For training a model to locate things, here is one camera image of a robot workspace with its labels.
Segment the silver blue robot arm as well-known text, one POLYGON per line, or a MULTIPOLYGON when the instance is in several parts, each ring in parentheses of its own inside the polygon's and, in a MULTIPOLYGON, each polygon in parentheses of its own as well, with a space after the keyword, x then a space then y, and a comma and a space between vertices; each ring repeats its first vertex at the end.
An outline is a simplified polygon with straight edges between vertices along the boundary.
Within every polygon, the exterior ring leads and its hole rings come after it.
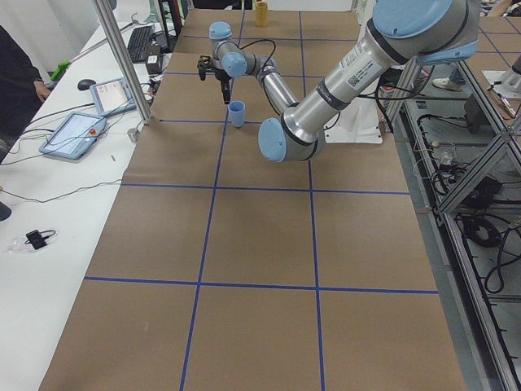
POLYGON ((477 1, 377 1, 365 34, 303 100, 298 101, 273 59, 240 48, 222 21, 209 28, 212 54, 197 67, 212 73, 230 99, 229 81, 254 76, 277 117, 262 122, 258 145, 271 161, 310 160, 325 143, 324 128, 371 82, 393 65, 448 64, 471 57, 477 48, 480 4, 477 1))

